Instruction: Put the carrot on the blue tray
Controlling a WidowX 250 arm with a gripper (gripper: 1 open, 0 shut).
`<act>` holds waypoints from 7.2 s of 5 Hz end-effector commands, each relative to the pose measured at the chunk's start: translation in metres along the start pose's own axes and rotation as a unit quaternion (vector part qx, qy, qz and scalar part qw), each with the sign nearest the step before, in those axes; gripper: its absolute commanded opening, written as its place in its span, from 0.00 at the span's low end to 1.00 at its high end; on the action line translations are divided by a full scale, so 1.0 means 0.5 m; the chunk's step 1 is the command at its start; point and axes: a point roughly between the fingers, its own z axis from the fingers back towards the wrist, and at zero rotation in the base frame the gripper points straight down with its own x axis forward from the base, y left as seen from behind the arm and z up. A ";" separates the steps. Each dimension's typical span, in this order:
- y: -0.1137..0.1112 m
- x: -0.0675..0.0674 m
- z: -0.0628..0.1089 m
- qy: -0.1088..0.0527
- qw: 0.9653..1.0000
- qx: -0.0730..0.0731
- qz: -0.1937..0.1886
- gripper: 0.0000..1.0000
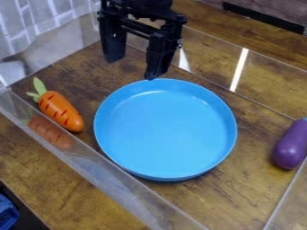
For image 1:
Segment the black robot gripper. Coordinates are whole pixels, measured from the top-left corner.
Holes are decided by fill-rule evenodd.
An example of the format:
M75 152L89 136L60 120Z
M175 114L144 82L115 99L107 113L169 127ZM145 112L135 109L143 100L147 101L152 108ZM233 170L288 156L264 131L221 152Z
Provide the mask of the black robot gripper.
M100 0L97 11L101 50L108 63L124 58L127 32L148 39L144 77L168 72L187 19L172 9L172 0Z

